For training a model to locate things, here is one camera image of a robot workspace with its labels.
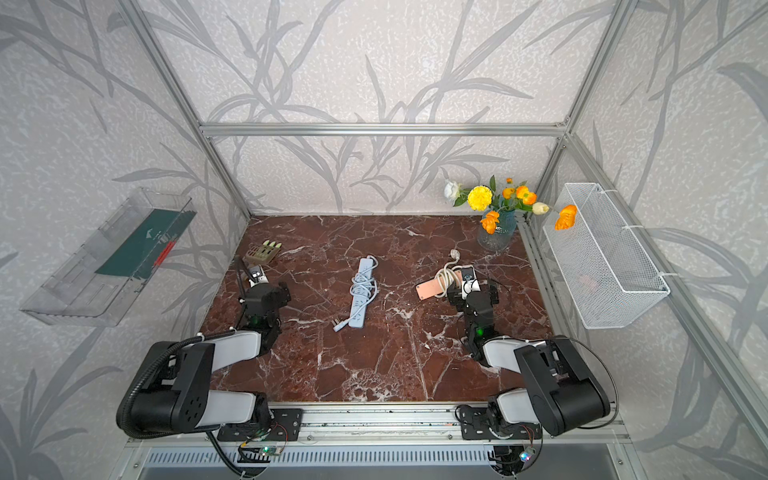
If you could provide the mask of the blue-white power strip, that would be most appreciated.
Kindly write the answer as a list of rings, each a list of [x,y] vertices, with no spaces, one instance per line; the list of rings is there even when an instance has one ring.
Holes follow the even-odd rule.
[[[364,326],[367,307],[378,294],[378,285],[373,278],[377,265],[378,260],[372,255],[360,259],[358,272],[353,277],[350,288],[353,301],[348,326],[351,328]]]

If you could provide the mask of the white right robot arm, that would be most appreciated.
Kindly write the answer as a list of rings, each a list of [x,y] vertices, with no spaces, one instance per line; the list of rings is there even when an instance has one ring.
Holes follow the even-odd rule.
[[[546,432],[558,436],[611,414],[611,402],[573,341],[565,336],[521,340],[495,329],[494,285],[453,283],[446,298],[465,322],[464,346],[486,368],[517,373],[523,385],[491,396],[478,429],[501,439]]]

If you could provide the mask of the pink power strip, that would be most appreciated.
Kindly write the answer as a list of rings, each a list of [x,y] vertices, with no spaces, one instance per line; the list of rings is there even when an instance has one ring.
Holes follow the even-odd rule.
[[[420,300],[426,300],[432,297],[445,298],[449,291],[460,290],[456,285],[456,278],[452,269],[444,268],[440,270],[432,280],[418,284],[415,289]]]

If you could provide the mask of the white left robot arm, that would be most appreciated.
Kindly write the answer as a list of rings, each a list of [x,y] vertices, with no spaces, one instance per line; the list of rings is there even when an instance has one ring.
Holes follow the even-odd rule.
[[[225,425],[271,429],[263,394],[211,388],[214,372],[267,355],[281,333],[279,310],[291,300],[286,283],[255,284],[243,295],[240,329],[151,346],[117,409],[124,433],[154,439]]]

